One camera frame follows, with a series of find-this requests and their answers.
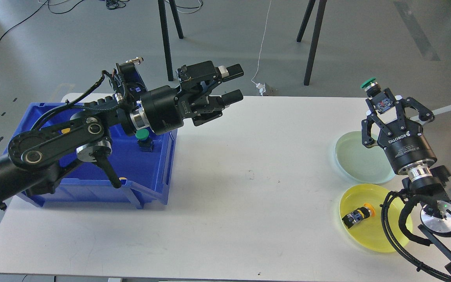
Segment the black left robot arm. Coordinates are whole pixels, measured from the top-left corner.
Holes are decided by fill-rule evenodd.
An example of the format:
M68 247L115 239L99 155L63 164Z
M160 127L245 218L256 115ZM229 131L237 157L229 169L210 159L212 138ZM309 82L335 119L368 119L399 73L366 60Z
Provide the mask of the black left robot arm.
M60 181L83 163L93 163L114 188L122 182L108 161L112 152L110 128L120 125L127 136L141 139L143 129L157 135L195 126L222 116L225 108L243 99L240 90L222 96L211 92L223 82L243 76L239 64L214 66L206 61L177 70L179 86L148 91L135 65L136 57L117 64L73 101L50 109L31 129L14 136L0 156L0 210L20 192L53 194Z

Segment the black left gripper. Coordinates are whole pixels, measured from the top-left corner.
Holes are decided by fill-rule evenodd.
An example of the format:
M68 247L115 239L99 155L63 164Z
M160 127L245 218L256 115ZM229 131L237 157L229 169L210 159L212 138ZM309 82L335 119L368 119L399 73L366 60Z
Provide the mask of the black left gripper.
M243 100L240 89L222 96L209 96L213 88L223 82L244 75L240 64L229 67L214 66L212 61L183 65L177 69L179 87L168 85L140 94L141 105L152 131L161 135L183 126L183 120L192 118L200 126L222 116L229 105ZM207 95L194 102L191 96Z

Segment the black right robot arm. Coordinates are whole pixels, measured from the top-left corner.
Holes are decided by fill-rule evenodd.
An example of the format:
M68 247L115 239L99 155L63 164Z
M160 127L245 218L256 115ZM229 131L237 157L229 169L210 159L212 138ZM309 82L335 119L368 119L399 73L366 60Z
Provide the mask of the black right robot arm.
M390 89L381 89L371 79L361 85L366 92L369 107L362 120L362 144L367 148L379 146L385 152L393 172L404 175L403 189L390 192L381 205L381 224L387 240L408 262L439 280L451 282L451 250L439 237L451 237L451 199L445 192L451 176L445 166L433 167L437 158L424 137L423 127L406 117L406 108L418 111L422 121L434 120L433 113L414 98L403 99ZM448 259L448 274L428 266L407 252L395 238L388 211L395 198L404 207L399 215L399 229L413 242L435 245Z

